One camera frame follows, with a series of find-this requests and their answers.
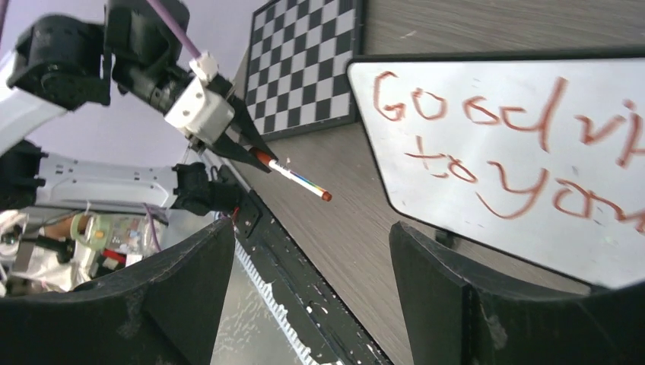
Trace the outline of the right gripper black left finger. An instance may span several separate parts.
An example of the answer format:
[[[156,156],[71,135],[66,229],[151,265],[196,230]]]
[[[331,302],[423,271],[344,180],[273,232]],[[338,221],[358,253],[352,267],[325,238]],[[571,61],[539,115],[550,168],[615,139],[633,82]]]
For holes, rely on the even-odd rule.
[[[67,293],[1,301],[3,364],[208,364],[234,260],[230,220]]]

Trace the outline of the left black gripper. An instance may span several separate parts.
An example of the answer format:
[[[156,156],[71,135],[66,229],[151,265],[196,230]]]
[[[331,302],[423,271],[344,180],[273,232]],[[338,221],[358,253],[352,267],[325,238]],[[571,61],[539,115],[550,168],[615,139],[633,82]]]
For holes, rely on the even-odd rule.
[[[112,79],[121,95],[131,94],[165,116],[187,88],[193,74],[177,65],[153,70],[133,62],[117,61],[112,70]],[[205,146],[219,157],[245,163],[270,173],[268,165],[256,156],[256,150],[272,159],[277,157],[256,129],[245,101],[234,93],[233,88],[232,83],[221,75],[217,75],[207,86],[209,91],[224,97],[233,107],[234,117],[225,129],[231,127],[239,137],[235,140],[223,132],[216,142]]]

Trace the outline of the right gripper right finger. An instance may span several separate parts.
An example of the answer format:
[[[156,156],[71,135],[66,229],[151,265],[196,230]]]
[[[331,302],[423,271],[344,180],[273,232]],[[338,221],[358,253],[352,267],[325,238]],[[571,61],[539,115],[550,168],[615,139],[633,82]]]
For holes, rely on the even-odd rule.
[[[587,295],[512,278],[406,223],[389,247],[416,364],[642,364],[644,285]]]

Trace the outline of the red white marker pen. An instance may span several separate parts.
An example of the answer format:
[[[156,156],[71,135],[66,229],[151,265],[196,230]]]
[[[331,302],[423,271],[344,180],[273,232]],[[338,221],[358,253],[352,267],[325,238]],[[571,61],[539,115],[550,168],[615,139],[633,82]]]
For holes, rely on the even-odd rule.
[[[295,182],[296,184],[304,187],[313,194],[319,196],[323,201],[330,202],[332,200],[332,194],[329,191],[311,182],[307,178],[304,178],[300,174],[295,173],[293,170],[290,170],[286,166],[283,166],[278,162],[278,160],[271,158],[267,153],[259,150],[258,148],[250,148],[249,152],[255,155],[263,164],[268,166],[270,169],[280,173],[285,178]]]

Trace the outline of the white whiteboard black frame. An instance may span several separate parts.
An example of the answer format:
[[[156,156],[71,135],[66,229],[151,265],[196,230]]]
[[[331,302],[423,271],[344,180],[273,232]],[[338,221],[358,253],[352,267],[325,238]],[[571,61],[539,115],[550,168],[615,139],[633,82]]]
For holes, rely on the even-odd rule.
[[[601,287],[644,280],[644,50],[361,56],[391,207]]]

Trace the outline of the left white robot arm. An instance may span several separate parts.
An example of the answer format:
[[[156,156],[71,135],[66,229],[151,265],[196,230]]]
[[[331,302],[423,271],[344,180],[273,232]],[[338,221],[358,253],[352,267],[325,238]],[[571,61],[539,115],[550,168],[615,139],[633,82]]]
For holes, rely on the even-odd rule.
[[[200,216],[232,211],[241,191],[203,163],[128,167],[50,154],[27,136],[87,103],[109,106],[110,88],[159,112],[195,152],[268,171],[274,154],[208,52],[178,66],[189,10],[180,1],[108,1],[101,23],[40,18],[1,63],[1,208],[61,202],[155,205]]]

